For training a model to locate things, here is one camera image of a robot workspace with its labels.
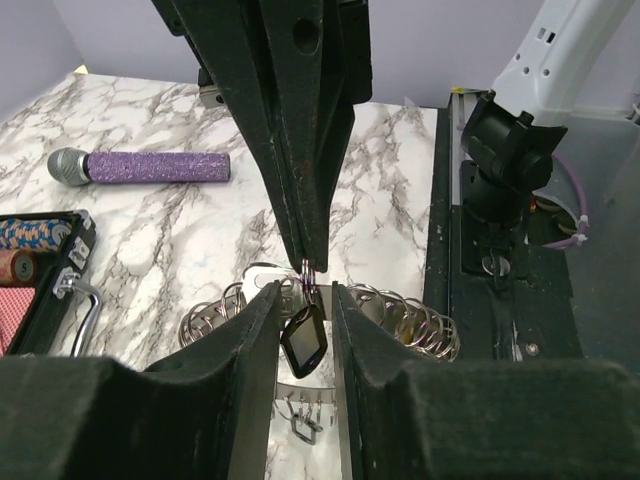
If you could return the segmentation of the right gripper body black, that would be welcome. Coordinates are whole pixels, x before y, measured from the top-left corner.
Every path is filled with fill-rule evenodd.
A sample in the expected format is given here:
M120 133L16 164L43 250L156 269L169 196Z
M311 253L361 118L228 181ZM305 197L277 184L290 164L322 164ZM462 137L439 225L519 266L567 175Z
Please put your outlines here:
M362 104L372 97L372 66L369 8L367 1L337 1L341 35L346 59L346 84L352 104ZM224 105L220 89L207 71L194 43L187 34L176 9L169 2L169 31L183 37L199 63L197 85L204 105Z

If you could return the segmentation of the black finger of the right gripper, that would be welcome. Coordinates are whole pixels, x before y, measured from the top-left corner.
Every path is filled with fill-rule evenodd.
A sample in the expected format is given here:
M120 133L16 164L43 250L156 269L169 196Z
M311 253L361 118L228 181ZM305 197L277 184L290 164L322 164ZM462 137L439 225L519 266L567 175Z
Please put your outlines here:
M263 1L276 96L273 212L290 264L328 268L329 217L354 123L335 1Z
M304 249L285 173L279 95L258 1L155 1L170 32L186 39L218 87L261 173L290 265Z

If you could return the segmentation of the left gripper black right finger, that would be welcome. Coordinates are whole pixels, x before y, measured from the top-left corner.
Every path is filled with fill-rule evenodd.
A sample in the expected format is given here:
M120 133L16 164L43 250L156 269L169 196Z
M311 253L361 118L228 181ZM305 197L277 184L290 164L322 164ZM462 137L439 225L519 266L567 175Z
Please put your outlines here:
M346 479L635 479L639 381L590 360L437 362L332 287Z

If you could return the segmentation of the key with black tag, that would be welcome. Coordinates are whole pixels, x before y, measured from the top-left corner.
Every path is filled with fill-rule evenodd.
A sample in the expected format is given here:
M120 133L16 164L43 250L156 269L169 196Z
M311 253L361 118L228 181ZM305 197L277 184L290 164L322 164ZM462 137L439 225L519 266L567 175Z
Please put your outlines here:
M243 272L242 293L250 302L273 282L278 283L283 302L280 344L292 375L302 379L319 366L328 348L325 314L317 301L315 271L306 259L302 262L300 273L257 262Z

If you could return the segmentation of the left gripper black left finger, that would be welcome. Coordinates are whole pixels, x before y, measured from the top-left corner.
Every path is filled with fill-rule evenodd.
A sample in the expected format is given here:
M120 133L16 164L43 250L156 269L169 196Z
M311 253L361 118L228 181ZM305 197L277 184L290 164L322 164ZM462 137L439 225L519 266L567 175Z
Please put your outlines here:
M137 372L108 357L1 362L5 479L260 479L280 289Z

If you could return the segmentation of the silver disc keyring holder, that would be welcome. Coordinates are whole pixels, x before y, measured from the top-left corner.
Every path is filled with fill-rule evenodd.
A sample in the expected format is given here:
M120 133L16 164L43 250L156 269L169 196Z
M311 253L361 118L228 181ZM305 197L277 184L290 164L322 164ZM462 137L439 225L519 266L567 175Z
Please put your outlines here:
M291 375L300 380L316 370L329 348L329 296L316 292L305 298L305 286L292 269L268 262L250 264L241 279L229 284L213 302L196 304L182 318L178 331L184 348L210 334L248 305L265 286L280 286L283 325L280 346ZM416 298L394 291L377 289L363 283L347 290L365 315L414 352L432 360L454 361L460 350L456 323ZM306 444L316 443L323 431L322 410L328 409L330 421L337 417L337 399L333 386L300 386L279 381L273 410L290 424L292 433Z

